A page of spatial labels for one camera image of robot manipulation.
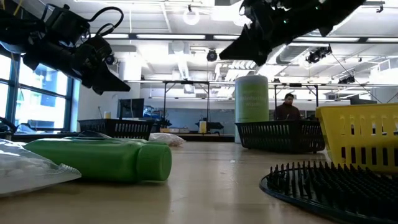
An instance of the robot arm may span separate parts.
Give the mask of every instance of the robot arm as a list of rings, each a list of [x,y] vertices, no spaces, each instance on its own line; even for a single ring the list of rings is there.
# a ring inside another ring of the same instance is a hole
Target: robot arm
[[[222,53],[223,60],[267,61],[274,47],[319,29],[325,37],[366,0],[244,0],[241,8],[252,22]]]
[[[44,22],[49,6],[54,10]],[[115,25],[106,24],[91,37],[89,22],[107,10],[119,11],[121,20]],[[35,70],[40,63],[44,64],[81,80],[82,85],[92,87],[97,94],[129,91],[130,87],[113,74],[105,62],[112,49],[103,36],[111,33],[122,20],[123,12],[116,7],[100,10],[91,20],[69,11],[67,5],[61,8],[48,4],[42,18],[33,21],[18,19],[0,10],[0,44],[11,53],[22,54],[29,68]],[[100,33],[107,26],[111,28]],[[77,47],[84,36],[86,41]]]

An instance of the black bristle mat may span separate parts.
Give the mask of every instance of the black bristle mat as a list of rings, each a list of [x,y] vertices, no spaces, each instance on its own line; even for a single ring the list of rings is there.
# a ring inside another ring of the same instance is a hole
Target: black bristle mat
[[[271,167],[265,193],[340,223],[398,223],[398,178],[333,163]]]

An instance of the wooden table surface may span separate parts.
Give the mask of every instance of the wooden table surface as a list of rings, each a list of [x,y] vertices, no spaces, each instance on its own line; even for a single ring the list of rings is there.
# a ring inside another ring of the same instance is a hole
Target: wooden table surface
[[[186,142],[173,148],[164,184],[74,181],[0,199],[4,224],[332,223],[263,193],[270,166],[324,161],[324,153],[283,155],[235,143]]]

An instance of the black wire basket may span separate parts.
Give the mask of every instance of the black wire basket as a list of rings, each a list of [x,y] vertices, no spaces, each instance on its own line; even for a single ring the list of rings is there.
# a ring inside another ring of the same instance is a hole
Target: black wire basket
[[[325,142],[318,121],[236,123],[242,146],[274,152],[318,152]]]
[[[120,119],[82,120],[80,131],[96,131],[112,138],[149,139],[153,122]]]

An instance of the white plastic bag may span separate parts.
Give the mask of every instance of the white plastic bag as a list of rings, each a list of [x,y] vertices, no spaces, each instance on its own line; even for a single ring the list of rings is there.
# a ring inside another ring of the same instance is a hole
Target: white plastic bag
[[[0,139],[0,197],[30,192],[80,178],[78,170],[56,165],[13,142]]]
[[[149,136],[150,141],[166,142],[169,146],[181,146],[185,140],[169,133],[151,133]]]

